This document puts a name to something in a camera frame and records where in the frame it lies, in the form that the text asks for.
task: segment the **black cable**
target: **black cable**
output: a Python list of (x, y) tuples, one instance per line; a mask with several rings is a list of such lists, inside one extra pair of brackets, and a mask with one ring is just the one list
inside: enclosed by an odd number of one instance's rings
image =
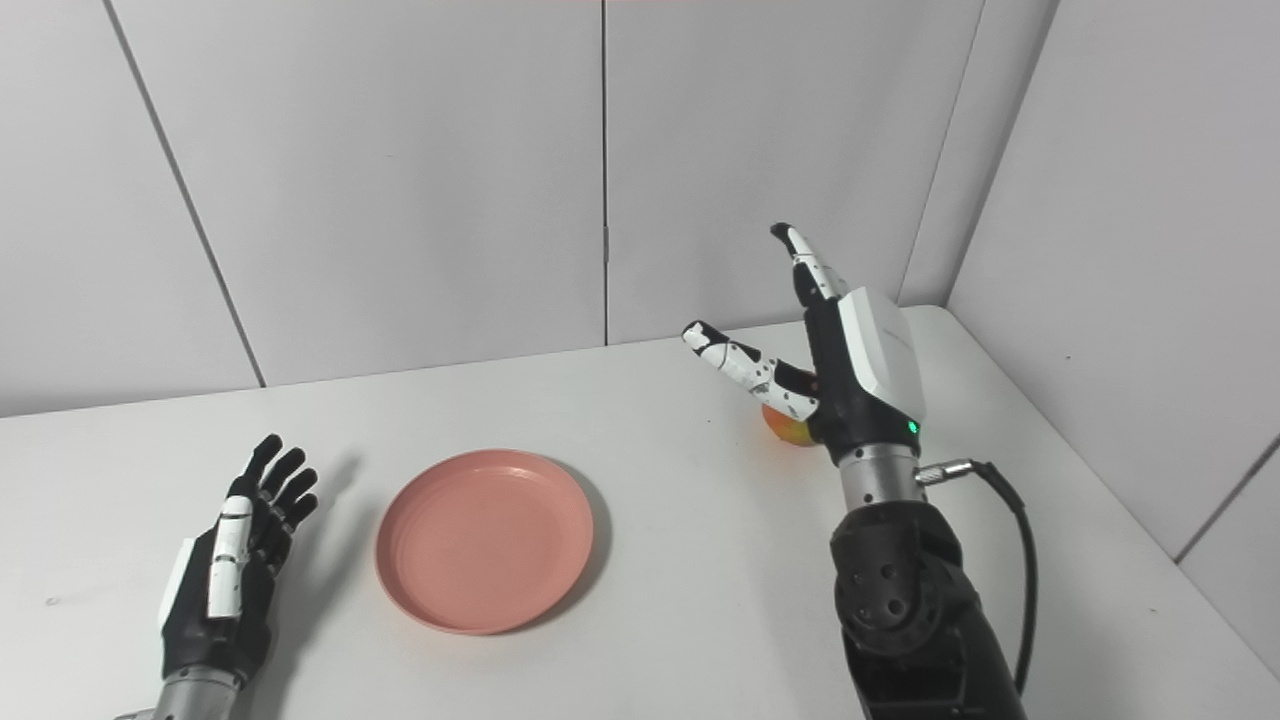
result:
[(1014, 670), (1014, 687), (1023, 694), (1027, 685), (1027, 670), (1032, 664), (1032, 643), (1036, 639), (1036, 606), (1039, 603), (1039, 565), (1036, 560), (1036, 538), (1032, 537), (1032, 524), (1027, 519), (1027, 506), (1014, 486), (1000, 474), (991, 462), (973, 462), (973, 471), (987, 480), (991, 489), (1005, 501), (1010, 512), (1018, 520), (1018, 533), (1023, 538), (1023, 561), (1025, 564), (1025, 589), (1023, 606), (1023, 641), (1018, 648), (1018, 665)]

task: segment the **white wall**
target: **white wall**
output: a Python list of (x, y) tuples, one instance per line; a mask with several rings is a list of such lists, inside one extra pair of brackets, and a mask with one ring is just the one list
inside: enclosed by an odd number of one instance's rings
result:
[(609, 340), (797, 318), (780, 220), (896, 296), (980, 6), (609, 4)]
[(6, 4), (0, 414), (255, 384), (196, 218), (271, 384), (791, 318), (778, 219), (938, 296), (1047, 3), (115, 0), (195, 218), (102, 3)]
[(246, 387), (102, 6), (0, 4), (0, 415)]
[[(1171, 556), (1280, 429), (1277, 27), (1062, 3), (950, 302)], [(1274, 670), (1277, 480), (1185, 565)]]
[(598, 5), (116, 8), (269, 384), (604, 342)]

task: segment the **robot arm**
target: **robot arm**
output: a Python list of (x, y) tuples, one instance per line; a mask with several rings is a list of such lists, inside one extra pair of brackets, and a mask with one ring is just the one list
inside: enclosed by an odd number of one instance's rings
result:
[(164, 687), (155, 710), (123, 717), (227, 720), (271, 643), (266, 623), (275, 577), (293, 532), (319, 502), (315, 470), (269, 436), (232, 482), (214, 527), (183, 542), (160, 607)]
[[(850, 292), (791, 225), (772, 232), (791, 254), (814, 374), (765, 360), (700, 320), (684, 340), (762, 402), (805, 423), (840, 470), (849, 514), (831, 541), (836, 611), (868, 717), (1024, 720), (960, 542), (916, 477), (925, 409), (906, 319), (887, 297)], [(945, 479), (940, 468), (924, 477)]]

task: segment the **table surface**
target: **table surface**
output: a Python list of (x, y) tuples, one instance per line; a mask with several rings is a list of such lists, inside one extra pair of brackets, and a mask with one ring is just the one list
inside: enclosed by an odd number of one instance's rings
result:
[[(1274, 717), (1280, 682), (945, 310), (908, 310), (924, 461), (995, 461), (1041, 553), (1030, 717)], [(799, 323), (739, 337), (806, 359)], [(159, 688), (159, 597), (266, 433), (308, 451), (321, 509), (276, 596), (255, 720), (856, 717), (827, 539), (844, 515), (820, 450), (678, 340), (0, 420), (0, 715), (108, 719)], [(372, 537), (396, 491), (451, 455), (516, 447), (572, 469), (596, 514), (580, 585), (489, 638), (385, 598)], [(1014, 521), (980, 480), (933, 488), (1006, 652)]]

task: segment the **pink plate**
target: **pink plate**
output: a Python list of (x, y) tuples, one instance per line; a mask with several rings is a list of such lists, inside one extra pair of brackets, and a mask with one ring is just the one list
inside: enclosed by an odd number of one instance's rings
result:
[(413, 478), (378, 530), (378, 578), (417, 620), (451, 633), (518, 628), (564, 596), (591, 552), (591, 507), (545, 457), (480, 450)]

